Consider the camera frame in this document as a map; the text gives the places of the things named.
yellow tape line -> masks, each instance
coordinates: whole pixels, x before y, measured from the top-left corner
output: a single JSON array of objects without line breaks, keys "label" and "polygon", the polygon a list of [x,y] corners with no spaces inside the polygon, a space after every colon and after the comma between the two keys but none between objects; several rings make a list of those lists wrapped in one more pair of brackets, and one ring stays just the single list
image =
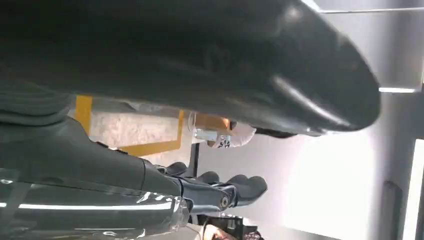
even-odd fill
[{"label": "yellow tape line", "polygon": [[87,135],[90,134],[90,119],[93,98],[91,96],[77,96],[75,105],[75,119],[82,125]]},{"label": "yellow tape line", "polygon": [[[76,98],[75,119],[81,123],[87,135],[90,134],[90,114],[92,110],[92,102],[93,98],[90,96],[77,96]],[[180,149],[183,136],[183,122],[184,111],[180,110],[176,140],[123,146],[118,148],[137,157]]]}]

speckled floor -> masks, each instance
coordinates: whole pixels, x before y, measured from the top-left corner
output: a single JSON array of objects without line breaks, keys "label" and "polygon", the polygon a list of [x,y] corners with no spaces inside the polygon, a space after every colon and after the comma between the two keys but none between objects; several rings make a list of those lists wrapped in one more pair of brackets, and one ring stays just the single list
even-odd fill
[{"label": "speckled floor", "polygon": [[[111,148],[173,141],[177,139],[178,114],[174,108],[94,98],[89,137]],[[188,166],[193,141],[188,118],[189,112],[185,112],[180,149],[141,157],[162,166],[175,162]]]}]

metal bolt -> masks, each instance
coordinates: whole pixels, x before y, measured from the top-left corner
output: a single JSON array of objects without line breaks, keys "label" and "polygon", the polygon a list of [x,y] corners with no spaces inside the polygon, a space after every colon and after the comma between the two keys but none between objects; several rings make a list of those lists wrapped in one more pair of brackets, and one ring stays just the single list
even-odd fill
[{"label": "metal bolt", "polygon": [[224,209],[226,209],[227,207],[228,207],[228,204],[229,204],[229,199],[228,199],[228,197],[223,197],[222,199],[221,199],[221,208],[224,208]]}]

black curved panel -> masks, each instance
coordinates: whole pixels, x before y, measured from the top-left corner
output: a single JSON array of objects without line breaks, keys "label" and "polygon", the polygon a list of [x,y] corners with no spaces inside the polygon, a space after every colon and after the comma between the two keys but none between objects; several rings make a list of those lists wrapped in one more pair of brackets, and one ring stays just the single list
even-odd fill
[{"label": "black curved panel", "polygon": [[309,135],[380,111],[361,55],[300,0],[5,0],[0,27],[3,79]]}]

ceiling light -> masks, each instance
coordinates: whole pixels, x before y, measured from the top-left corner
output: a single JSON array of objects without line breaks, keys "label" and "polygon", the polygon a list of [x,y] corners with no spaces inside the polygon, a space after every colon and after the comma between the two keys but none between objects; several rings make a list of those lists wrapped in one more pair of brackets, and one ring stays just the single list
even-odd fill
[{"label": "ceiling light", "polygon": [[398,87],[380,87],[378,89],[382,93],[414,93],[416,90],[413,88],[398,88]]}]

